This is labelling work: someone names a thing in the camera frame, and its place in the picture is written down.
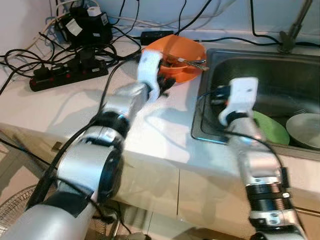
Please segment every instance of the white plate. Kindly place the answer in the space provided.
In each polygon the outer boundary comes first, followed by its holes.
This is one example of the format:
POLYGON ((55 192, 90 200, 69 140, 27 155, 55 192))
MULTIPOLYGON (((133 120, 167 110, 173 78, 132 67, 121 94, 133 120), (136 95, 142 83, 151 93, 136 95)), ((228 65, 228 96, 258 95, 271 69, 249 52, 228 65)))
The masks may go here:
POLYGON ((298 142, 320 149, 320 114, 302 113, 286 122, 286 130, 298 142))

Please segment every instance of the power adapter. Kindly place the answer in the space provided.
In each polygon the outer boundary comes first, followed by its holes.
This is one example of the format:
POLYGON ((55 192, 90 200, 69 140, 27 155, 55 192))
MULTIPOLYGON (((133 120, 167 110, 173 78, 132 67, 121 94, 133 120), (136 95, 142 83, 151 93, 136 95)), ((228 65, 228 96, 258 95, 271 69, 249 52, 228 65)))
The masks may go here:
POLYGON ((143 31, 140 36, 141 45, 149 45, 158 39, 174 34, 174 31, 143 31))

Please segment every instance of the orange bowl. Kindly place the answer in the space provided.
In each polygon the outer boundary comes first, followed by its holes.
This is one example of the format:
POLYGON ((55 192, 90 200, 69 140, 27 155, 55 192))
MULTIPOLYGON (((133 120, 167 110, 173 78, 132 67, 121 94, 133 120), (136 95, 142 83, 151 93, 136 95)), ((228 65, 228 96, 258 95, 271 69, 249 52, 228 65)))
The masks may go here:
MULTIPOLYGON (((183 58, 188 61, 200 60, 205 56, 205 48, 201 44, 182 36, 169 35, 154 41, 146 49, 157 50, 163 53, 163 60, 167 60, 166 55, 183 58)), ((176 75, 183 71, 197 70, 193 66, 184 63, 175 63, 173 67, 161 66, 160 72, 168 75, 176 75)))

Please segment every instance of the black power strip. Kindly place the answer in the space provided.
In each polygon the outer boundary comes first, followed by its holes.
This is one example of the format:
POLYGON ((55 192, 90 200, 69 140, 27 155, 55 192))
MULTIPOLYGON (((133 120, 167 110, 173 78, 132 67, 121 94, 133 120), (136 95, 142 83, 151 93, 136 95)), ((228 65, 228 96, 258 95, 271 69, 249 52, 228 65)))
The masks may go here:
POLYGON ((105 60, 91 58, 81 61, 79 58, 74 58, 66 63, 56 64, 51 69, 43 66, 34 70, 29 85, 32 91, 37 92, 105 76, 108 73, 105 60))

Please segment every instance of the floor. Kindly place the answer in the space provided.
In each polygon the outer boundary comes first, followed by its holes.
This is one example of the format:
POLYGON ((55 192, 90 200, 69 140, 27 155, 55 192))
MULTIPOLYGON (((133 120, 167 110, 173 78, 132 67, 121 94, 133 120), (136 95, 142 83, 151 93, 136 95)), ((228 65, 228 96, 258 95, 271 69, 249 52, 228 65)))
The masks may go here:
MULTIPOLYGON (((36 164, 28 155, 0 143, 0 205, 20 190, 35 185, 42 172, 43 166, 36 164)), ((117 207, 114 201, 108 204, 117 207)), ((153 240, 239 239, 134 206, 121 204, 120 207, 124 223, 129 229, 133 233, 148 234, 153 240)), ((99 220, 92 220, 86 239, 106 239, 97 234, 97 231, 108 233, 111 227, 111 225, 105 226, 99 220)), ((126 239, 128 232, 120 226, 118 235, 120 239, 126 239)))

